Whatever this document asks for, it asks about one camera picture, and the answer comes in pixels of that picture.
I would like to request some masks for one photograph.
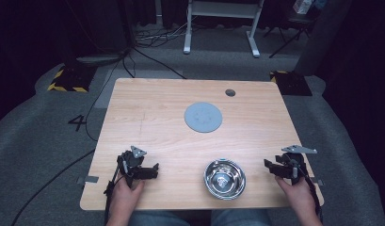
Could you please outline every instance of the gray round disc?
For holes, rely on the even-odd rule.
[[[222,123],[222,115],[218,108],[205,102],[194,103],[184,114],[186,124],[200,133],[215,131]]]

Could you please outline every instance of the bowl rim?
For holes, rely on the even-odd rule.
[[[216,162],[221,162],[221,163],[226,163],[227,165],[230,165],[231,167],[233,167],[234,169],[238,170],[240,172],[240,175],[241,175],[241,178],[242,178],[242,187],[238,188],[238,191],[237,193],[231,195],[231,196],[221,196],[219,194],[217,194],[210,186],[209,186],[209,183],[208,181],[206,180],[206,177],[207,177],[207,170],[209,170],[209,167],[214,165]],[[245,172],[242,170],[242,168],[236,164],[235,162],[233,162],[232,160],[230,159],[227,159],[227,158],[218,158],[216,160],[213,160],[211,161],[206,169],[204,170],[204,173],[203,173],[203,181],[207,187],[207,189],[210,191],[210,193],[215,196],[216,198],[219,198],[221,200],[233,200],[237,197],[239,197],[242,192],[245,190],[245,187],[246,187],[246,175],[245,175]]]

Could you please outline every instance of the metal bracket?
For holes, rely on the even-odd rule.
[[[287,153],[317,153],[316,149],[304,148],[296,144],[286,148],[282,148],[282,150]]]
[[[134,158],[139,158],[139,157],[142,157],[143,155],[147,154],[147,152],[142,151],[135,146],[131,146],[131,151],[133,152]]]
[[[77,184],[80,186],[84,186],[86,182],[89,183],[98,183],[99,177],[96,176],[86,176],[86,177],[78,177],[77,178]]]
[[[316,183],[319,186],[324,186],[325,185],[325,183],[322,180],[320,180],[320,179],[316,179],[315,177],[310,177],[310,179],[312,180],[313,183]]]

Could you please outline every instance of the metal bowl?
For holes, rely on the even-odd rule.
[[[204,183],[215,197],[233,200],[245,189],[245,172],[233,161],[221,158],[207,166],[204,171]]]

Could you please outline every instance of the black curtain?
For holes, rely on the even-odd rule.
[[[161,0],[163,26],[171,29],[173,24],[183,25],[186,23],[186,9],[188,0]]]
[[[377,183],[385,213],[385,0],[352,2],[315,74],[326,81],[323,96]]]
[[[260,29],[282,27],[284,17],[281,7],[292,8],[296,0],[271,0],[264,1],[257,27]]]
[[[69,2],[88,29],[82,3]],[[74,54],[96,53],[69,6],[58,0],[50,4],[66,27]],[[48,28],[57,27],[46,19],[39,0],[0,0],[0,120],[36,93],[34,86],[44,73],[63,62]]]
[[[295,73],[315,73],[332,45],[353,0],[328,0],[315,22],[315,27],[295,66]]]
[[[136,22],[144,26],[156,24],[156,4],[154,0],[134,0]]]

